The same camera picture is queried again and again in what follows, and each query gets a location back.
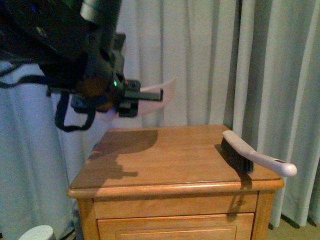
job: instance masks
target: black bristles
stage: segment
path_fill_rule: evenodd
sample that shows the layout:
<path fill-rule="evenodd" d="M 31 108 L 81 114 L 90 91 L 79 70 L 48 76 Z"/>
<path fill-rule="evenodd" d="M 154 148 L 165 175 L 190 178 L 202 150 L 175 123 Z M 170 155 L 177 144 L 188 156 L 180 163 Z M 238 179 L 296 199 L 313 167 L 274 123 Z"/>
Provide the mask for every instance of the black bristles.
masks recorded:
<path fill-rule="evenodd" d="M 221 148 L 227 154 L 230 165 L 236 171 L 244 174 L 249 174 L 254 171 L 254 163 L 244 156 L 241 156 L 225 138 L 222 139 Z"/>

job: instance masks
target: black cable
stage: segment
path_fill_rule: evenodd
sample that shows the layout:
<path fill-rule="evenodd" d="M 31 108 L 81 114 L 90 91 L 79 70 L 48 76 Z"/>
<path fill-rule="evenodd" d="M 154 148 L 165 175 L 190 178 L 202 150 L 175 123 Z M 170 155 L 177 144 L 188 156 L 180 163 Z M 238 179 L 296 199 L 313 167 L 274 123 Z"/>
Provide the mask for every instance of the black cable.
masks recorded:
<path fill-rule="evenodd" d="M 60 238 L 59 240 L 66 240 L 68 237 L 70 237 L 73 233 L 75 232 L 75 230 L 73 229 L 71 232 L 69 232 L 67 235 L 65 235 L 63 238 Z"/>

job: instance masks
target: black strap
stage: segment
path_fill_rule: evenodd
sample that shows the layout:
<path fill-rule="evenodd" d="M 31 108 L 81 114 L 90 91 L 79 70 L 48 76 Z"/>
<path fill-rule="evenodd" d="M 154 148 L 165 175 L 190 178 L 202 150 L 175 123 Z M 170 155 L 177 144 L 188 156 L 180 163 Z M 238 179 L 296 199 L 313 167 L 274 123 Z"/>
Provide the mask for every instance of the black strap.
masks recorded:
<path fill-rule="evenodd" d="M 15 83 L 5 83 L 0 81 L 0 89 L 11 89 L 21 84 L 42 84 L 49 85 L 51 79 L 46 76 L 29 75 L 22 77 L 19 81 Z"/>
<path fill-rule="evenodd" d="M 90 109 L 87 112 L 87 118 L 86 122 L 83 126 L 75 126 L 75 125 L 69 125 L 65 126 L 65 118 L 66 118 L 66 113 L 68 109 L 68 104 L 69 104 L 69 96 L 70 94 L 68 92 L 62 92 L 60 101 L 56 106 L 56 113 L 55 113 L 55 119 L 54 123 L 55 125 L 61 129 L 62 131 L 65 131 L 67 133 L 73 132 L 73 131 L 86 131 L 88 130 L 92 123 L 94 122 L 96 111 L 94 109 Z"/>

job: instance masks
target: white cylindrical object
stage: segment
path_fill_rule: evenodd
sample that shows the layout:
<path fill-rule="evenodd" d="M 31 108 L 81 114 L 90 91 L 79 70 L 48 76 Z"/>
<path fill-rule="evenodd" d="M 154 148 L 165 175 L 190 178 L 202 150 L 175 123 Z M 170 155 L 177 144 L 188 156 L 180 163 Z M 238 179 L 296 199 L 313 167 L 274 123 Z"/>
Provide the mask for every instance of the white cylindrical object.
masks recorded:
<path fill-rule="evenodd" d="M 57 240 L 52 227 L 48 225 L 36 226 L 25 234 L 19 240 Z"/>

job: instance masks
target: nightstand top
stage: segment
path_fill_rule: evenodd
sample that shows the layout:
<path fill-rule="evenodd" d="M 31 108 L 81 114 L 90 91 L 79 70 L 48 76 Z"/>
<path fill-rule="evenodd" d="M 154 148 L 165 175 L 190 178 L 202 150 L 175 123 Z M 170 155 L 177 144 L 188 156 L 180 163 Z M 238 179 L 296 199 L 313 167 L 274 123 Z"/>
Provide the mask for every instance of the nightstand top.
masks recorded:
<path fill-rule="evenodd" d="M 283 180 L 258 164 L 251 174 L 228 164 L 224 125 L 110 129 L 78 173 L 71 198 L 273 190 Z"/>

